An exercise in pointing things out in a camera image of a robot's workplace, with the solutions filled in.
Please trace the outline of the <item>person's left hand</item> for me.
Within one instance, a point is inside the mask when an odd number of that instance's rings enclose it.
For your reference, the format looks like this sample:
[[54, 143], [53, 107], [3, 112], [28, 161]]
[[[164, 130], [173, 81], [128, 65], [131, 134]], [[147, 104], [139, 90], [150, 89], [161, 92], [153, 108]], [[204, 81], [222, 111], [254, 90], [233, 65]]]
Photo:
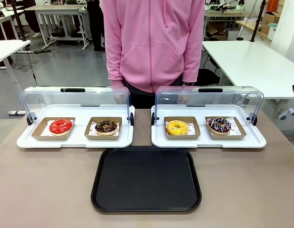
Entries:
[[187, 104], [187, 102], [189, 101], [190, 99], [190, 95], [187, 94], [187, 92], [191, 91], [192, 89], [192, 84], [191, 83], [183, 83], [182, 84], [182, 90], [183, 92], [178, 95], [178, 104]]

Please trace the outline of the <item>person's right hand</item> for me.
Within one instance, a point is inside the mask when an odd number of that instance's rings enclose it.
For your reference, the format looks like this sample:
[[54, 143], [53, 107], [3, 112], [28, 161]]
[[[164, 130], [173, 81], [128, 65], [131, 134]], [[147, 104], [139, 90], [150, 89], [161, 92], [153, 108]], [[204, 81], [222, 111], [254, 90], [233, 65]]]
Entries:
[[123, 93], [121, 93], [121, 91], [124, 88], [123, 83], [121, 81], [113, 82], [111, 85], [111, 88], [112, 88], [112, 91], [115, 92], [115, 94], [113, 95], [115, 102], [118, 105], [126, 104], [125, 95]]

